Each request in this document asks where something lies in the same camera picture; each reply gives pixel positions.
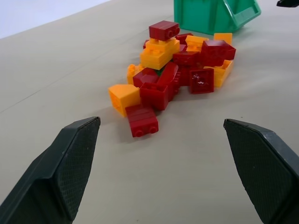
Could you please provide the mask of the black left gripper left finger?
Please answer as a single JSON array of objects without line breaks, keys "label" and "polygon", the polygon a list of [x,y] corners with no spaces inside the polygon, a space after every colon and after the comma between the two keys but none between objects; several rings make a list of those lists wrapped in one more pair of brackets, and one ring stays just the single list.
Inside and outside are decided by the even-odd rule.
[{"label": "black left gripper left finger", "polygon": [[73,223],[90,176],[100,117],[65,126],[0,206],[2,224]]}]

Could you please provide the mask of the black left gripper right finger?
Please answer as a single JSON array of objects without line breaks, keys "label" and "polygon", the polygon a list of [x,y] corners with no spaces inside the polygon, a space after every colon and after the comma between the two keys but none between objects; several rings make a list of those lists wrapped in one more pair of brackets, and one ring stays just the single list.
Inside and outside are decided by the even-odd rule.
[{"label": "black left gripper right finger", "polygon": [[299,157],[272,130],[226,119],[234,163],[264,224],[299,222]]}]

